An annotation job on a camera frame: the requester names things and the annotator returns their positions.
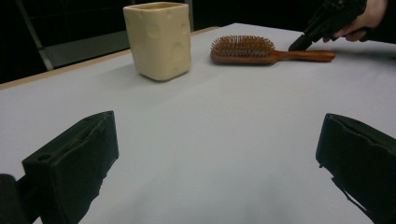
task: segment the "wooden hairbrush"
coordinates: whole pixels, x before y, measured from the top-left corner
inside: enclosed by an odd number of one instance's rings
[[[275,50],[274,43],[254,35],[227,35],[217,38],[210,58],[216,63],[276,63],[279,60],[302,60],[326,63],[335,57],[330,50]]]

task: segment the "hairbrush bristles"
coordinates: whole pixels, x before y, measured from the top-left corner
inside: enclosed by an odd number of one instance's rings
[[[212,50],[221,57],[267,57],[275,48],[274,43],[254,35],[228,35],[217,38]]]

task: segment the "white table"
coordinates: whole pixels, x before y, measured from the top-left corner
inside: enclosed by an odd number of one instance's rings
[[[338,39],[331,63],[210,61],[222,35],[286,50],[302,33],[232,24],[191,38],[192,68],[155,82],[131,54],[0,90],[0,173],[89,115],[113,110],[120,158],[81,224],[369,224],[315,159],[326,113],[396,136],[396,46]]]

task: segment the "cream ceramic cup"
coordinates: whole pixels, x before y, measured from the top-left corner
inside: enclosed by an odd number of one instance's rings
[[[155,2],[123,8],[136,70],[165,81],[191,68],[189,5]]]

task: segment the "dark background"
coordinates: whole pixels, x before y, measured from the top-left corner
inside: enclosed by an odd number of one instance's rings
[[[21,0],[41,44],[62,44],[125,30],[122,8],[130,0]],[[137,0],[137,4],[155,1]],[[320,0],[192,2],[194,30],[234,22],[302,31]],[[0,7],[0,83],[46,72],[16,0]]]

